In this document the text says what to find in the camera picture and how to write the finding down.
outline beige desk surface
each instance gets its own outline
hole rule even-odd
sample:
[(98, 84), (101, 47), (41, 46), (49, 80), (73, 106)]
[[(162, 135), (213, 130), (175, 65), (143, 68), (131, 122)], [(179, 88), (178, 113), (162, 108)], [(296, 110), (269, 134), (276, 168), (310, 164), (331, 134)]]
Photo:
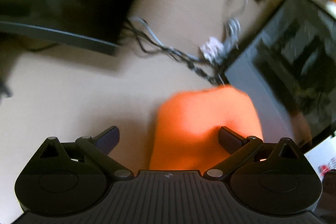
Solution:
[[(251, 0), (240, 17), (243, 36), (279, 1)], [(222, 36), (224, 21), (242, 3), (136, 0), (130, 15), (145, 18), (164, 43), (197, 54), (209, 36)], [(148, 168), (157, 107), (175, 92), (210, 87), (164, 55), (145, 58), (132, 41), (116, 57), (69, 46), (33, 54), (19, 50), (15, 41), (0, 47), (1, 70), (14, 94), (0, 106), (1, 224), (21, 214), (14, 183), (46, 137), (71, 142), (116, 125), (121, 138), (111, 156), (137, 172)]]

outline screw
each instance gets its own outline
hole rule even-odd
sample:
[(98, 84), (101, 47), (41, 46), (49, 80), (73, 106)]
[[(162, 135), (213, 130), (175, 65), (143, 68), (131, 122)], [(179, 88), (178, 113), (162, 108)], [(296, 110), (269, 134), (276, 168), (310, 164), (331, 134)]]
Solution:
[(213, 178), (219, 178), (223, 175), (223, 171), (219, 169), (210, 169), (207, 171), (207, 174)]
[(117, 170), (116, 172), (114, 172), (114, 175), (119, 177), (119, 178), (126, 178), (131, 174), (131, 172), (129, 172), (129, 170), (126, 169), (120, 169)]

